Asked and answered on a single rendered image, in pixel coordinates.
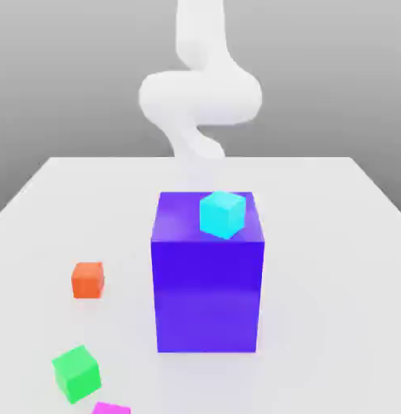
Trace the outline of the large purple box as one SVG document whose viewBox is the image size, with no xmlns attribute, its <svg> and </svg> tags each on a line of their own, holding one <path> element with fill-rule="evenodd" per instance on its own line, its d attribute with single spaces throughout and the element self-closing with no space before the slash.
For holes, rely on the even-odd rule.
<svg viewBox="0 0 401 414">
<path fill-rule="evenodd" d="M 264 234 L 252 193 L 231 239 L 199 229 L 203 192 L 161 192 L 150 240 L 160 353 L 253 353 Z"/>
</svg>

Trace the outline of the small cyan cube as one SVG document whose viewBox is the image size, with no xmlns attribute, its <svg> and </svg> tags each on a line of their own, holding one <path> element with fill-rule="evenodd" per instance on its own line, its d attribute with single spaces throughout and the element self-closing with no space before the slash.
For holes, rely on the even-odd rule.
<svg viewBox="0 0 401 414">
<path fill-rule="evenodd" d="M 199 202 L 200 230 L 231 239 L 245 226 L 246 197 L 232 192 L 212 192 Z"/>
</svg>

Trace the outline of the small green cube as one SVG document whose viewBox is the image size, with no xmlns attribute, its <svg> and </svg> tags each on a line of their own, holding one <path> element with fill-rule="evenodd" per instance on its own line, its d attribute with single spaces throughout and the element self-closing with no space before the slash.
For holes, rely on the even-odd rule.
<svg viewBox="0 0 401 414">
<path fill-rule="evenodd" d="M 71 403 L 77 403 L 101 386 L 99 365 L 84 345 L 52 359 L 56 383 Z"/>
</svg>

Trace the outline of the small magenta cube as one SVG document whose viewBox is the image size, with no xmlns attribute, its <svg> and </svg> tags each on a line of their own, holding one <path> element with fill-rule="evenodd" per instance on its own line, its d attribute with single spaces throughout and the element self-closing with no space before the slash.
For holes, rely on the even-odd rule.
<svg viewBox="0 0 401 414">
<path fill-rule="evenodd" d="M 91 414 L 131 414 L 131 408 L 113 403 L 97 402 Z"/>
</svg>

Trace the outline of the small orange cube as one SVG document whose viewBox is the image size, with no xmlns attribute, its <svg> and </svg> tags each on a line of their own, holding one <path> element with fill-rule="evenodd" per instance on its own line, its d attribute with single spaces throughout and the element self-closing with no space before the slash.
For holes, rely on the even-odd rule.
<svg viewBox="0 0 401 414">
<path fill-rule="evenodd" d="M 101 262 L 79 262 L 71 276 L 74 298 L 100 298 L 104 287 Z"/>
</svg>

